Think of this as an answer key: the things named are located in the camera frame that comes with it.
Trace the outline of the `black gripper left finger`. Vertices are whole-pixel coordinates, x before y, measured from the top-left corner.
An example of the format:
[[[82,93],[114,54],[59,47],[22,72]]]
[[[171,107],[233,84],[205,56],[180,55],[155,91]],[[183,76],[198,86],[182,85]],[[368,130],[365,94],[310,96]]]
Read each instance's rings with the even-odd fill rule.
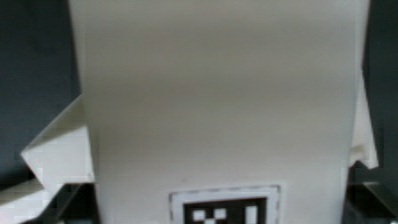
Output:
[[[34,224],[98,224],[93,184],[66,184]]]

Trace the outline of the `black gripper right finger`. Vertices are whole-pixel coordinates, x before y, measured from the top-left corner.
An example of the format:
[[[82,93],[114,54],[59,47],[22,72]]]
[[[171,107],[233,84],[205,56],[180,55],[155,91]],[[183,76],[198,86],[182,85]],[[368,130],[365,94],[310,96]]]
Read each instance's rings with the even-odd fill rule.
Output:
[[[398,224],[398,195],[379,181],[365,181],[358,172],[372,169],[361,162],[349,171],[342,224]]]

